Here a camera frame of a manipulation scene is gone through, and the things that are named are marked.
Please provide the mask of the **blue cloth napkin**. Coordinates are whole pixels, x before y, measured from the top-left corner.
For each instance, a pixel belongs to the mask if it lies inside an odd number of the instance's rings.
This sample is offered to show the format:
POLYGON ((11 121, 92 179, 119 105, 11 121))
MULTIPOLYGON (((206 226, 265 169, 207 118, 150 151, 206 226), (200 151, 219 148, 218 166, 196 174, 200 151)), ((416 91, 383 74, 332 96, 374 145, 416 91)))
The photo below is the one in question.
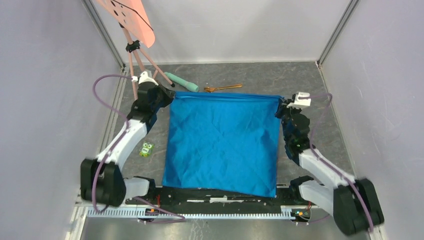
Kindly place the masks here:
POLYGON ((282 97, 179 91, 169 107, 162 184, 273 198, 282 97))

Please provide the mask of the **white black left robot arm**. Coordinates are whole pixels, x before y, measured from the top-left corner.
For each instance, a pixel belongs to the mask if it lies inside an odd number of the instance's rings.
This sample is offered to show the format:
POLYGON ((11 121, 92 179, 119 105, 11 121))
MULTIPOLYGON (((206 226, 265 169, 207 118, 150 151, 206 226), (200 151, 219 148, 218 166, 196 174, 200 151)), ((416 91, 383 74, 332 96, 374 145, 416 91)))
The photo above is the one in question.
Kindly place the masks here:
POLYGON ((80 165, 80 197, 94 206, 119 207, 126 200, 139 197, 145 204, 157 198, 151 178, 126 178, 122 168, 137 144, 145 138, 157 120, 157 113, 175 98, 175 91, 153 82, 141 83, 138 98, 124 116, 124 125, 112 142, 95 158, 80 165))

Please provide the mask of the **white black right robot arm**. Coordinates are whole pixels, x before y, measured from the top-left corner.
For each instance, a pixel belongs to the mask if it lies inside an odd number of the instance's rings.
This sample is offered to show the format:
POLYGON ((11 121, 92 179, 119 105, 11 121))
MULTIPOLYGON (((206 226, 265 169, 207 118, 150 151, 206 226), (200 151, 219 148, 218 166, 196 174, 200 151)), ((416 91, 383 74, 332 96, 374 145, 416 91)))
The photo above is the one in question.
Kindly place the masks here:
POLYGON ((312 174, 290 181, 289 199, 295 204, 308 201, 318 205, 346 236, 384 224, 374 184, 341 170, 312 144, 310 119, 302 114, 305 107, 294 99, 281 98, 275 113, 281 120, 287 157, 312 174))

